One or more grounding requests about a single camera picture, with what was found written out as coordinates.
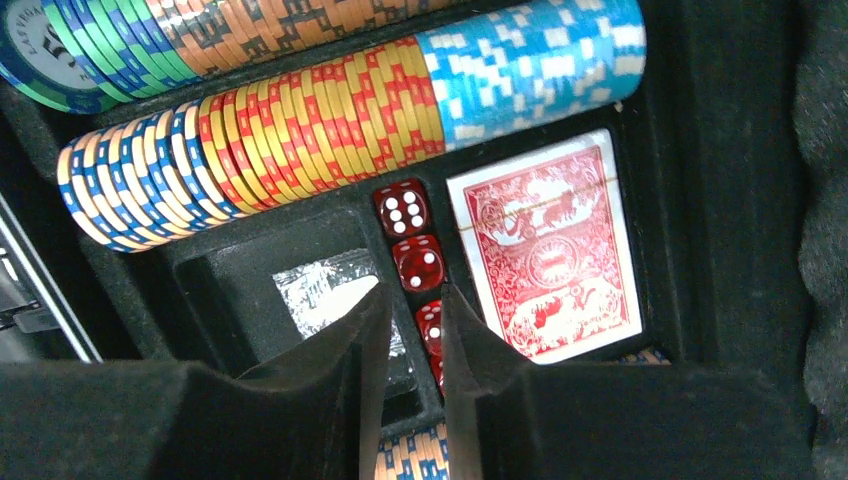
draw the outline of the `poker set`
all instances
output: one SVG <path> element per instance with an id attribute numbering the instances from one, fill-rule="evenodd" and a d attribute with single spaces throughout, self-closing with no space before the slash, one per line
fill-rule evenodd
<path id="1" fill-rule="evenodd" d="M 56 275 L 84 278 L 73 303 L 100 313 L 78 349 L 238 376 L 332 316 L 275 279 L 355 303 L 333 272 L 365 252 L 345 278 L 388 286 L 404 347 L 387 436 L 444 417 L 446 283 L 537 363 L 680 358 L 684 327 L 646 274 L 663 240 L 641 214 L 660 168 L 643 7 L 7 3 L 0 99 L 19 137 L 46 130 L 23 148 L 58 186 L 55 235 L 79 239 L 55 253 L 76 273 Z M 26 24 L 52 54 L 27 59 Z"/>

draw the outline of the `dice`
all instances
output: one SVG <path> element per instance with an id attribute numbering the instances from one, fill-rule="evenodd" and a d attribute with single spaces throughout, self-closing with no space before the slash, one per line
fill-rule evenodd
<path id="1" fill-rule="evenodd" d="M 430 223 L 426 199 L 424 187 L 414 178 L 374 192 L 374 203 L 386 234 L 406 238 L 423 231 Z"/>
<path id="2" fill-rule="evenodd" d="M 431 355 L 442 355 L 442 301 L 436 300 L 421 307 L 415 314 L 415 322 L 424 339 L 424 346 Z"/>
<path id="3" fill-rule="evenodd" d="M 430 357 L 430 370 L 433 372 L 433 378 L 436 379 L 436 384 L 439 385 L 439 390 L 442 391 L 442 395 L 445 394 L 445 373 L 444 373 L 444 362 L 442 362 L 441 356 L 433 356 Z"/>
<path id="4" fill-rule="evenodd" d="M 412 293 L 432 290 L 445 280 L 442 251 L 432 235 L 408 238 L 392 248 L 403 288 Z"/>

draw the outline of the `black case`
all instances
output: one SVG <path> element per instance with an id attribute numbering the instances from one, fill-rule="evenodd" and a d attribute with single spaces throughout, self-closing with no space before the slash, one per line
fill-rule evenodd
<path id="1" fill-rule="evenodd" d="M 432 424 L 443 403 L 412 315 L 438 293 L 404 294 L 372 192 L 422 181 L 449 281 L 479 314 L 445 179 L 608 128 L 645 331 L 579 360 L 653 345 L 676 363 L 759 370 L 787 405 L 806 412 L 799 385 L 810 303 L 796 265 L 805 190 L 790 124 L 797 37 L 788 0 L 643 0 L 647 69 L 620 111 L 610 106 L 496 139 L 150 252 L 95 244 L 62 204 L 56 158 L 77 135 L 514 3 L 472 1 L 91 117 L 40 107 L 4 83 L 4 233 L 75 334 L 77 353 L 194 359 L 238 376 L 294 343 L 270 273 L 364 247 L 392 298 L 415 380 L 388 399 L 383 433 Z"/>

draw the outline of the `poker chip case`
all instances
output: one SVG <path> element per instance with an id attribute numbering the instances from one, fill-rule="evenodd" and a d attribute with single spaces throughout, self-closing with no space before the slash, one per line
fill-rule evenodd
<path id="1" fill-rule="evenodd" d="M 612 360 L 656 346 L 674 362 L 761 371 L 803 410 L 804 399 L 793 396 L 809 303 L 795 261 L 804 190 L 789 123 L 790 2 L 743 2 L 752 7 L 743 10 L 642 0 L 646 70 L 639 89 L 620 105 L 456 150 L 144 253 L 98 245 L 79 231 L 58 195 L 59 150 L 88 131 L 516 3 L 471 1 L 90 116 L 50 110 L 4 83 L 0 191 L 10 225 L 4 233 L 34 265 L 40 293 L 59 313 L 78 355 L 87 361 L 198 360 L 237 377 L 300 341 L 271 276 L 365 249 L 389 292 L 411 368 L 401 386 L 389 388 L 383 433 L 432 425 L 444 418 L 443 399 L 414 315 L 438 291 L 408 294 L 401 287 L 372 194 L 409 178 L 422 183 L 429 233 L 440 241 L 448 283 L 479 315 L 446 179 L 605 128 L 614 145 L 644 329 L 576 360 Z M 760 47 L 747 50 L 754 41 Z"/>

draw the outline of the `deck of cards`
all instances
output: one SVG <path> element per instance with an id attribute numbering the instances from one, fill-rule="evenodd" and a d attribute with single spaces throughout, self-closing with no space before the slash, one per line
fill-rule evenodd
<path id="1" fill-rule="evenodd" d="M 609 131 L 447 182 L 485 321 L 540 364 L 638 335 Z"/>

